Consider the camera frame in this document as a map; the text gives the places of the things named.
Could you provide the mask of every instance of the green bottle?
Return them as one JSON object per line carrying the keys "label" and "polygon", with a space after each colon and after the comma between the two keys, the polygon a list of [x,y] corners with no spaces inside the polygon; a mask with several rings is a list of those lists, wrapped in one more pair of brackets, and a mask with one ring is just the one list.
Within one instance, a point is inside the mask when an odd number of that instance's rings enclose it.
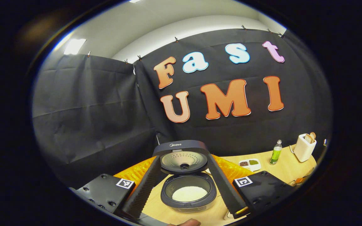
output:
{"label": "green bottle", "polygon": [[278,158],[280,157],[281,149],[281,140],[278,140],[276,146],[274,146],[272,158],[270,159],[270,164],[277,163]]}

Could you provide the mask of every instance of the white wall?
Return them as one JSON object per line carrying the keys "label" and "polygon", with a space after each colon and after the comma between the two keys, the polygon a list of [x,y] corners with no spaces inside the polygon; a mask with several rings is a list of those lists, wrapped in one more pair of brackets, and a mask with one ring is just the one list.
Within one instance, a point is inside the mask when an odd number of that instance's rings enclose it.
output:
{"label": "white wall", "polygon": [[180,20],[147,33],[121,49],[112,58],[120,61],[128,59],[129,63],[133,63],[138,60],[138,55],[143,57],[166,44],[172,43],[175,41],[175,37],[180,40],[191,35],[213,30],[242,29],[241,25],[248,29],[267,30],[267,28],[269,28],[276,33],[280,32],[283,34],[285,32],[286,29],[277,22],[263,14],[260,16],[262,21],[226,15],[203,16]]}

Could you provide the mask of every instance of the orange fabric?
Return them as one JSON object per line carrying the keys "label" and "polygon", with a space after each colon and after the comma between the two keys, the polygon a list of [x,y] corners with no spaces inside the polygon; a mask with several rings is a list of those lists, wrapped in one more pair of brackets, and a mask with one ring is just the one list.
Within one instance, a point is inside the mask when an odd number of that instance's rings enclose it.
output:
{"label": "orange fabric", "polygon": [[225,174],[225,177],[227,177],[228,182],[230,182],[230,184],[232,184],[234,179],[238,179],[241,177],[245,177],[245,176],[254,174],[249,169],[246,169],[242,166],[238,166],[237,164],[232,163],[223,158],[220,158],[218,156],[215,156],[215,155],[212,155],[212,156],[213,156],[214,160],[216,160],[217,165],[220,167],[220,169]]}
{"label": "orange fabric", "polygon": [[132,190],[129,197],[132,195],[132,193],[138,187],[138,185],[142,181],[143,176],[145,175],[145,173],[147,172],[149,167],[152,165],[153,160],[155,160],[156,157],[157,156],[153,156],[140,163],[137,163],[134,166],[127,168],[126,170],[122,170],[121,172],[114,175],[115,177],[126,179],[126,180],[132,180],[135,182],[135,188]]}

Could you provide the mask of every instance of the bread slice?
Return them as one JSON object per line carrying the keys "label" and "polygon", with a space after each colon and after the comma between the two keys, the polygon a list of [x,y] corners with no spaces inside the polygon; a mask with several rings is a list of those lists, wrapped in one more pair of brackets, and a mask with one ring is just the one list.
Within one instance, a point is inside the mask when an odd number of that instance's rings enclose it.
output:
{"label": "bread slice", "polygon": [[306,135],[305,135],[305,140],[306,140],[308,143],[312,143],[313,138],[312,138],[309,134],[306,134]]}
{"label": "bread slice", "polygon": [[314,132],[311,132],[310,136],[312,137],[313,142],[315,142],[315,139],[316,139],[316,134],[315,134]]}

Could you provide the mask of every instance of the ceiling light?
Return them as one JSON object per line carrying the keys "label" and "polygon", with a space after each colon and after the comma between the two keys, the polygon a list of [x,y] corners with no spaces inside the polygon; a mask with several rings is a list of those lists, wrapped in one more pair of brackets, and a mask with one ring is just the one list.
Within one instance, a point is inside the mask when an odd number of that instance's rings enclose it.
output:
{"label": "ceiling light", "polygon": [[78,54],[80,48],[82,47],[82,45],[84,44],[86,40],[85,39],[80,39],[80,40],[71,40],[68,45],[66,46],[65,51],[63,52],[63,54]]}

